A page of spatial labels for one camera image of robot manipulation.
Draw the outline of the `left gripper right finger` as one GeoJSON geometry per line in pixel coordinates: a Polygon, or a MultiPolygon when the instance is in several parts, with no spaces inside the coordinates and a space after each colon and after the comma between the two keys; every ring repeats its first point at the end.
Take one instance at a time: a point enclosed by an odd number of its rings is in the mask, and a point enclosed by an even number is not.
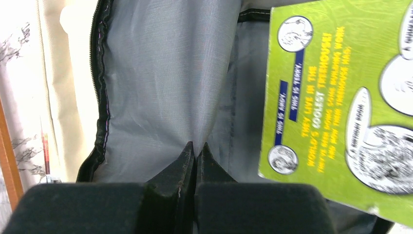
{"type": "Polygon", "coordinates": [[[334,234],[326,202],[311,185],[240,183],[204,145],[197,158],[195,218],[200,234],[334,234]]]}

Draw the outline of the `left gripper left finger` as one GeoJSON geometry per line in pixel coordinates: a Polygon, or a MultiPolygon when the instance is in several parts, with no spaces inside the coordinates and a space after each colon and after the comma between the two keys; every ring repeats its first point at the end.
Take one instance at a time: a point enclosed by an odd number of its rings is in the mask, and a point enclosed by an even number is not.
{"type": "Polygon", "coordinates": [[[195,157],[178,158],[146,183],[60,183],[32,187],[6,234],[190,234],[195,157]]]}

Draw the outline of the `beige canvas backpack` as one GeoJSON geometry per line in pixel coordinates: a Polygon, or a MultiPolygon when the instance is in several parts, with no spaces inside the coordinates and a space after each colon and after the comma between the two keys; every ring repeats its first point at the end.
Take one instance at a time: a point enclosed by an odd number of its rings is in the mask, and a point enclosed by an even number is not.
{"type": "MultiPolygon", "coordinates": [[[[146,183],[188,142],[240,183],[261,179],[269,9],[301,0],[101,0],[91,28],[97,134],[76,183],[146,183]]],[[[325,200],[335,234],[392,222],[325,200]]]]}

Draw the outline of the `green cartoon book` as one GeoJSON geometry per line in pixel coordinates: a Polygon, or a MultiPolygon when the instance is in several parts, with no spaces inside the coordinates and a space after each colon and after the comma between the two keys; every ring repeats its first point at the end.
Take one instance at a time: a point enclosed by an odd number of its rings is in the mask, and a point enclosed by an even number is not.
{"type": "Polygon", "coordinates": [[[260,177],[413,225],[413,3],[271,9],[260,177]]]}

